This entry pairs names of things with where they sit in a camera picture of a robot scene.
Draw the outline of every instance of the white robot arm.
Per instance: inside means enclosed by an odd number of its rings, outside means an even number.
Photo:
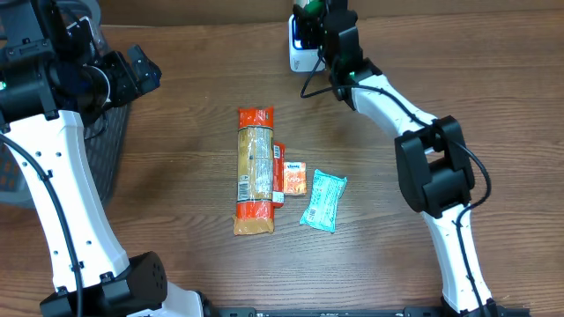
[[[373,75],[359,82],[359,85],[380,88],[396,96],[401,102],[423,122],[431,125],[436,118],[416,108],[411,102],[397,92],[384,75]],[[402,136],[407,131],[423,129],[402,111],[388,96],[363,88],[352,89],[352,102],[360,114],[364,114],[374,121],[390,137]],[[426,212],[421,212],[425,219],[434,249],[439,259],[442,273],[442,296],[447,304],[456,312],[474,311],[479,308],[476,296],[468,279],[464,260],[458,243],[456,233],[456,220],[464,210],[458,204],[442,212],[442,217],[435,218]],[[471,275],[475,279],[479,297],[485,306],[492,294],[488,290],[479,267],[476,249],[471,235],[471,212],[467,211],[462,217],[462,236],[464,239],[465,253],[470,263]]]
[[[128,51],[133,65],[99,49],[98,26],[73,17],[65,28],[62,9],[50,0],[0,4],[8,38],[0,51],[0,141],[26,178],[47,238],[55,292],[41,302],[42,314],[218,317],[199,293],[167,281],[155,253],[128,258],[85,155],[84,125],[158,88],[160,69],[139,46]]]
[[[469,155],[476,158],[465,148],[454,118],[437,120],[416,108],[363,57],[356,21],[357,15],[347,10],[346,0],[294,5],[288,21],[292,70],[308,71],[310,79],[322,62],[330,66],[331,88],[304,94],[308,79],[301,97],[333,91],[338,100],[369,117],[395,139],[400,188],[431,231],[441,266],[446,313],[492,315],[495,303],[482,277],[471,236],[471,208],[476,204],[470,205],[474,178]],[[315,64],[312,55],[317,55]],[[296,69],[296,64],[304,67]],[[443,151],[445,157],[427,162],[426,155],[433,151]],[[479,167],[489,185],[485,168],[481,163]]]

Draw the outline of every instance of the orange and clear package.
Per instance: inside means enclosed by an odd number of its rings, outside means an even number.
[[[274,108],[239,109],[234,234],[274,232]]]

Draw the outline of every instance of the wooden table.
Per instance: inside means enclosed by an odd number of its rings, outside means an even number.
[[[452,114],[486,164],[493,196],[473,232],[496,300],[564,313],[564,11],[377,18],[361,46],[391,83]],[[217,306],[383,309],[438,305],[428,229],[399,192],[393,142],[332,95],[300,99],[284,23],[107,28],[142,46],[162,86],[136,101],[108,219],[129,256],[157,251],[171,281]],[[325,87],[316,77],[311,89]],[[290,160],[346,176],[334,234],[299,226],[289,197],[272,235],[233,236],[237,107],[274,105]],[[482,195],[477,175],[475,198]],[[0,313],[29,315],[52,292],[37,216],[2,206]]]

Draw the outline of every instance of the plastic packaging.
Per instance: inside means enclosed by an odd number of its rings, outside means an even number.
[[[274,184],[272,191],[272,204],[274,208],[284,206],[284,156],[286,146],[274,142]]]
[[[306,163],[284,162],[284,194],[305,195],[307,192]]]
[[[239,109],[236,235],[274,232],[273,130],[273,107]]]
[[[315,170],[311,201],[304,211],[300,225],[335,232],[338,201],[345,192],[346,177],[340,179]]]

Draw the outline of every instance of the light blue wrapper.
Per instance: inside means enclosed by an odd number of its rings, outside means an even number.
[[[301,216],[300,225],[335,232],[338,201],[345,192],[346,177],[340,179],[315,170],[309,207]]]

